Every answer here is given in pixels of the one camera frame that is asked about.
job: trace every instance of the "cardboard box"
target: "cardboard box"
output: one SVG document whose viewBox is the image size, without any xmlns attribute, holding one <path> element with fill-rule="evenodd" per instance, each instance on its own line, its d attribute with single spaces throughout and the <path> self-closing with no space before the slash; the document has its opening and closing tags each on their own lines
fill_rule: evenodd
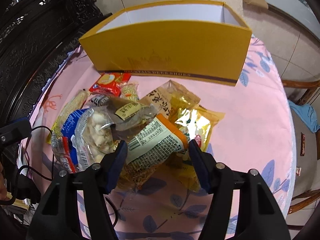
<svg viewBox="0 0 320 240">
<path fill-rule="evenodd" d="M 235 86 L 251 34 L 224 2 L 177 0 L 123 9 L 79 41 L 99 71 Z"/>
</svg>

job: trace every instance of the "chair seat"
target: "chair seat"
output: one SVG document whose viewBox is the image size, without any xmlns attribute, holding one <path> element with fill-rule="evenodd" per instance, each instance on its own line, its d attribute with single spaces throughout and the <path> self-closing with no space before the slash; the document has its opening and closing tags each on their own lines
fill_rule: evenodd
<svg viewBox="0 0 320 240">
<path fill-rule="evenodd" d="M 312 182 L 316 175 L 317 168 L 317 145 L 316 135 L 302 122 L 300 117 L 291 110 L 294 131 L 297 144 L 297 167 L 301 167 L 300 176 L 296 176 L 293 197 L 300 195 L 311 189 Z M 300 156 L 301 152 L 301 133 L 305 135 L 305 155 Z"/>
</svg>

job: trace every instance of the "metal screw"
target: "metal screw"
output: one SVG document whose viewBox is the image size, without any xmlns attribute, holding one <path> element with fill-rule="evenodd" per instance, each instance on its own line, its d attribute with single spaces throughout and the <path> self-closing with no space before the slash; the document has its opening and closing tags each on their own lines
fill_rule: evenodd
<svg viewBox="0 0 320 240">
<path fill-rule="evenodd" d="M 59 172 L 59 176 L 60 177 L 64 177 L 66 175 L 67 175 L 67 171 L 65 171 L 65 170 L 62 170 L 62 171 Z"/>
<path fill-rule="evenodd" d="M 225 166 L 223 163 L 217 163 L 217 164 L 216 164 L 216 167 L 217 167 L 219 170 L 223 170 L 226 166 Z"/>
<path fill-rule="evenodd" d="M 92 164 L 91 167 L 92 167 L 92 169 L 94 169 L 96 171 L 101 168 L 101 165 L 100 165 L 100 163 L 94 163 L 94 164 Z"/>
<path fill-rule="evenodd" d="M 259 172 L 256 170 L 256 169 L 251 169 L 250 170 L 250 173 L 253 175 L 253 176 L 256 176 L 259 174 Z"/>
</svg>

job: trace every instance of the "red candy wrapper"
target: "red candy wrapper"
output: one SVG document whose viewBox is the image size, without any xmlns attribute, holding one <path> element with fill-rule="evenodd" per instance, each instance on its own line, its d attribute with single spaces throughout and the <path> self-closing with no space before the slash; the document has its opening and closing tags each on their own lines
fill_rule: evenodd
<svg viewBox="0 0 320 240">
<path fill-rule="evenodd" d="M 118 86 L 122 83 L 128 82 L 131 77 L 129 73 L 104 73 L 101 77 L 90 87 L 89 91 L 99 94 L 113 94 L 116 97 L 120 95 Z"/>
</svg>

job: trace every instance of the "round table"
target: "round table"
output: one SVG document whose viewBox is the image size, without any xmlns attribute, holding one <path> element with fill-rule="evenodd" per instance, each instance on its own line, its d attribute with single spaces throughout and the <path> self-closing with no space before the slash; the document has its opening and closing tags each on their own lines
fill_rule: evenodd
<svg viewBox="0 0 320 240">
<path fill-rule="evenodd" d="M 83 50 L 76 52 L 40 104 L 34 126 L 52 127 L 62 107 L 79 89 L 88 89 L 99 76 L 86 53 Z M 168 80 L 141 76 L 130 79 L 139 83 L 140 98 Z M 235 87 L 186 79 L 172 80 L 199 96 L 203 107 L 225 113 L 224 119 L 213 128 L 207 151 L 217 162 L 223 162 L 235 171 L 257 169 L 286 216 L 295 179 L 295 135 L 286 94 L 263 42 L 252 36 Z M 31 165 L 50 176 L 52 151 L 44 142 L 47 134 L 41 129 L 37 133 L 32 138 L 42 136 L 43 143 L 39 140 L 30 143 Z M 36 175 L 34 180 L 43 192 L 49 185 Z M 119 209 L 119 221 L 115 227 L 119 239 L 150 240 L 197 239 L 212 199 L 212 195 L 207 195 L 204 190 L 190 192 L 176 179 L 160 171 L 140 191 L 133 193 L 116 188 L 109 197 Z M 238 202 L 239 191 L 234 191 L 226 237 L 235 232 Z M 90 237 L 81 192 L 78 205 L 83 235 Z"/>
</svg>

